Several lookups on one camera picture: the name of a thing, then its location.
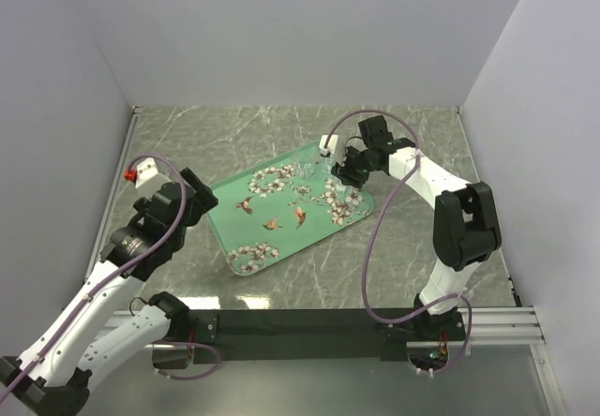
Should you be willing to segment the clear faceted drinking glass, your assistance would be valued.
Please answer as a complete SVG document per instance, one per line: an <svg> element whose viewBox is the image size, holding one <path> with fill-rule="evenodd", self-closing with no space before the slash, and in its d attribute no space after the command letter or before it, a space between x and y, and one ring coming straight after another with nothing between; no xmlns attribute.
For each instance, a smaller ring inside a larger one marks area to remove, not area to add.
<svg viewBox="0 0 600 416"><path fill-rule="evenodd" d="M296 153L292 156L293 173L301 179L310 178L315 171L314 155L309 151Z"/></svg>
<svg viewBox="0 0 600 416"><path fill-rule="evenodd" d="M322 156L319 161L320 171L325 174L332 174L332 169L336 165L337 161L333 156Z"/></svg>
<svg viewBox="0 0 600 416"><path fill-rule="evenodd" d="M337 195L347 195L351 191L349 186L343 185L341 181L333 175L326 179L325 187L328 191L336 193Z"/></svg>

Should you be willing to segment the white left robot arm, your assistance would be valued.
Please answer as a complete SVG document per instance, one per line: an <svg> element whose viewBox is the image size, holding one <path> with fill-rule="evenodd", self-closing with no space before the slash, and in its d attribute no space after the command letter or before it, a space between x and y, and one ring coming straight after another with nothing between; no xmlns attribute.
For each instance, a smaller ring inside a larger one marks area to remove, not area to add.
<svg viewBox="0 0 600 416"><path fill-rule="evenodd" d="M51 327L18 356L1 359L3 398L14 395L37 415L76 415L117 366L148 344L200 346L188 307L163 291L107 335L98 333L125 300L185 243L187 230L218 205L209 186L184 168L170 180L148 159L125 173L140 197L135 215L116 230L92 274Z"/></svg>

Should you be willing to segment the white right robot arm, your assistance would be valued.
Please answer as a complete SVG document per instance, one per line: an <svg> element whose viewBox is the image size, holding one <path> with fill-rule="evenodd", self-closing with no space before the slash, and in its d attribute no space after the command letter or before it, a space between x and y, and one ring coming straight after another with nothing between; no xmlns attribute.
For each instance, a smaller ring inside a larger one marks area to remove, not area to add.
<svg viewBox="0 0 600 416"><path fill-rule="evenodd" d="M376 313L368 300L367 314L387 326L413 321L415 334L433 340L469 300L463 291L473 273L502 245L492 189L484 182L468 182L429 159L413 129L397 138L386 123L389 111L366 109L359 123L363 149L349 146L334 130L321 137L320 154L335 160L332 174L344 186L361 189L373 172L383 172L396 184L379 212L384 216L393 198L408 186L434 212L432 243L436 254L427 284L415 298L414 310L389 319Z"/></svg>

